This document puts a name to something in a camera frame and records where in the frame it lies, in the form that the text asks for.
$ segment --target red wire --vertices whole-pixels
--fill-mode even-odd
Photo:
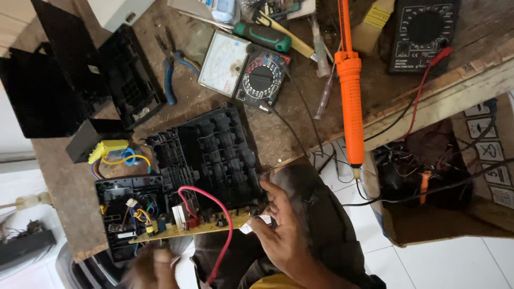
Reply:
[[[423,75],[423,78],[421,79],[421,84],[418,87],[418,93],[416,95],[416,99],[414,100],[414,111],[412,112],[412,120],[411,120],[411,126],[409,127],[409,130],[407,133],[402,137],[402,139],[405,139],[410,133],[412,128],[414,127],[414,121],[416,120],[416,112],[417,112],[417,105],[419,102],[419,99],[421,98],[421,90],[423,89],[423,85],[425,84],[425,80],[427,79],[428,72],[432,67],[434,67],[441,59],[445,58],[446,56],[450,55],[450,53],[453,52],[453,49],[451,47],[446,47],[443,50],[439,51],[437,56],[430,62],[427,69],[425,70],[425,74]]]
[[[206,285],[209,286],[209,284],[211,284],[212,281],[214,281],[214,278],[216,278],[219,266],[222,263],[223,256],[225,255],[225,253],[228,249],[228,246],[230,245],[230,241],[232,240],[232,231],[234,230],[234,227],[232,225],[232,218],[230,217],[230,214],[228,213],[227,208],[225,208],[225,206],[218,199],[216,199],[213,195],[207,193],[204,190],[193,187],[193,186],[182,186],[178,189],[178,195],[182,198],[182,200],[186,204],[186,209],[189,212],[189,214],[191,216],[193,216],[195,219],[198,219],[198,216],[190,210],[186,198],[184,197],[184,195],[182,195],[182,190],[192,190],[192,191],[195,191],[197,193],[200,193],[200,194],[208,197],[209,199],[215,201],[222,208],[225,215],[227,215],[228,226],[229,226],[227,241],[225,242],[225,245],[223,246],[222,251],[219,253],[218,259],[216,260],[216,264],[214,265],[214,269],[212,270],[211,275],[209,275],[209,277],[207,278],[207,281],[205,282]]]

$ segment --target wooden table surface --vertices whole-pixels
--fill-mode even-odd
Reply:
[[[110,32],[100,27],[86,0],[51,0],[50,2],[70,13],[80,15],[97,47],[110,36]],[[320,0],[320,2],[318,20],[325,35],[326,44],[334,52],[339,38],[334,34],[335,30],[330,23],[327,10],[337,21],[337,1]],[[359,0],[351,3],[353,26],[361,21],[372,2],[373,0]],[[456,52],[452,56],[449,70],[468,64],[489,52],[492,45],[505,43],[513,37],[514,22],[511,19],[514,19],[514,10],[505,9],[508,6],[508,0],[494,2],[462,0],[453,45]],[[192,27],[197,22],[178,14],[167,6],[166,0],[156,0],[133,25],[161,85],[164,55],[155,41],[154,34],[164,35],[164,27],[168,25],[177,48],[184,49],[189,41]],[[312,32],[307,20],[289,21],[288,25],[292,33],[312,46]],[[35,19],[22,32],[13,47],[32,51],[43,40],[46,40],[46,36],[39,20]],[[292,57],[292,77],[303,92],[311,113],[315,114],[326,79],[316,76],[315,62],[296,51],[291,51],[289,54]],[[386,75],[386,67],[385,62],[378,57],[362,59],[361,95],[365,122],[376,121],[377,117],[384,112],[399,109],[398,103],[393,100],[403,94],[398,101],[405,102],[413,95],[412,92],[408,94],[405,92],[419,85],[420,76]],[[189,69],[182,65],[175,65],[173,83],[178,103],[174,106],[166,105],[157,115],[136,127],[133,137],[135,144],[143,145],[140,140],[142,137],[230,101],[226,96],[198,85],[195,78]],[[289,121],[306,149],[314,149],[317,146],[314,131],[307,121],[307,112],[298,92],[289,80],[286,80],[281,87],[276,109]],[[278,118],[248,107],[244,110],[258,150],[261,171],[277,167],[302,155],[291,132]],[[116,116],[114,106],[109,105],[96,117],[116,118]],[[323,142],[332,141],[343,135],[341,89],[337,81],[332,89],[324,117],[316,121],[316,125]],[[33,139],[32,143],[75,260],[81,261],[106,249],[107,243],[98,200],[93,190],[95,179],[91,175],[90,165],[74,165],[71,162],[65,152],[70,140],[71,138]],[[143,147],[143,153],[150,155],[150,150]],[[145,173],[145,170],[145,166],[131,168],[105,164],[101,166],[101,171],[108,177]]]

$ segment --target wire connector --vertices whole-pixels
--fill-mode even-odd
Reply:
[[[137,205],[137,200],[133,199],[133,198],[130,198],[127,203],[126,203],[127,206],[133,208],[135,205]]]

